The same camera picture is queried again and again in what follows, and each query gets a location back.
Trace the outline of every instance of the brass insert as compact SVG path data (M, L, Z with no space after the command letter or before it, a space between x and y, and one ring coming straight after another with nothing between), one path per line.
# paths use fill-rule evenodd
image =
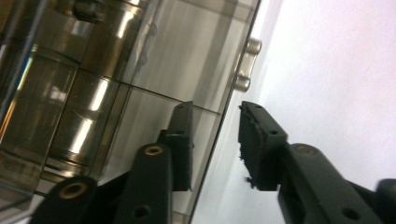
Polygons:
M148 147L146 148L145 153L149 156L157 156L163 153L163 149L161 147Z
M73 199L84 193L87 188L88 186L82 182L69 184L61 189L59 197L63 199Z

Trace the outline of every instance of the transparent acrylic enclosure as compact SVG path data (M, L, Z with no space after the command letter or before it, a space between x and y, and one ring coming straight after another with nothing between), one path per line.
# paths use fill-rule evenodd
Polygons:
M28 206L40 178L127 172L174 106L193 101L191 191L173 200L188 220L259 4L2 2L0 220Z

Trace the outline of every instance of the white wall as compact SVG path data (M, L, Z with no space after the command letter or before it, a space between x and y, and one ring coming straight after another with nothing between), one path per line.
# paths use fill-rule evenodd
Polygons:
M244 181L242 100L266 107L290 143L321 149L346 179L375 189L396 178L395 12L393 0L264 1L253 86L233 96L192 223L283 222L276 194Z

